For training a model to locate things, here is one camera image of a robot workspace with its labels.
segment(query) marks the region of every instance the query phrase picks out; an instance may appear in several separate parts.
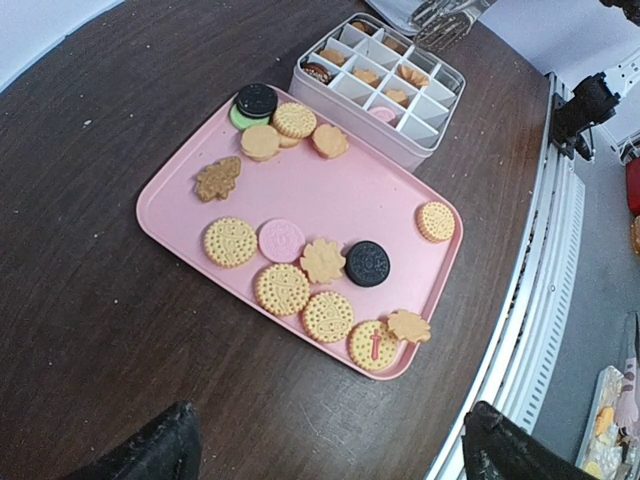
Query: pink object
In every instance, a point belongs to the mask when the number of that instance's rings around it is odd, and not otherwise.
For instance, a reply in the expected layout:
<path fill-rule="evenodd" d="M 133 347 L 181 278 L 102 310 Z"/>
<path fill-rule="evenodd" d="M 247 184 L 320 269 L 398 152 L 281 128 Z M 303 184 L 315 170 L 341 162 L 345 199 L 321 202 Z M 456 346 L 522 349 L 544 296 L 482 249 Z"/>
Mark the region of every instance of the pink object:
<path fill-rule="evenodd" d="M 258 235 L 260 251 L 274 263 L 293 263 L 306 243 L 304 233 L 295 223 L 277 218 L 265 223 Z"/>
<path fill-rule="evenodd" d="M 297 101 L 275 90 L 280 101 Z M 297 317 L 278 318 L 258 305 L 253 284 L 258 273 L 272 264 L 269 260 L 255 255 L 238 268 L 216 267 L 204 252 L 204 232 L 222 217 L 238 217 L 255 228 L 283 217 L 298 225 L 310 240 L 325 237 L 345 245 L 375 241 L 391 258 L 387 281 L 369 289 L 343 277 L 331 284 L 331 290 L 349 299 L 357 323 L 399 308 L 421 312 L 428 321 L 462 242 L 460 216 L 435 191 L 348 130 L 350 148 L 344 161 L 327 162 L 310 142 L 302 142 L 266 163 L 243 160 L 237 187 L 229 198 L 215 205 L 202 203 L 194 193 L 198 172 L 220 158 L 243 157 L 240 133 L 228 120 L 231 103 L 207 120 L 144 188 L 137 205 L 141 227 L 203 275 L 316 348 L 370 378 L 398 377 L 411 364 L 418 345 L 401 342 L 396 360 L 384 370 L 361 369 L 349 357 L 346 340 L 318 343 L 305 333 Z M 339 123 L 339 118 L 318 115 L 318 121 Z M 417 209 L 431 201 L 443 202 L 454 214 L 456 231 L 447 242 L 427 242 L 416 226 Z M 312 294 L 326 290 L 323 285 L 311 287 Z"/>
<path fill-rule="evenodd" d="M 373 107 L 369 113 L 384 123 L 391 123 L 396 118 L 393 110 L 387 107 Z"/>
<path fill-rule="evenodd" d="M 380 333 L 376 330 L 371 335 L 371 340 L 373 340 L 373 349 L 371 350 L 371 360 L 377 360 L 378 354 L 380 351 Z"/>

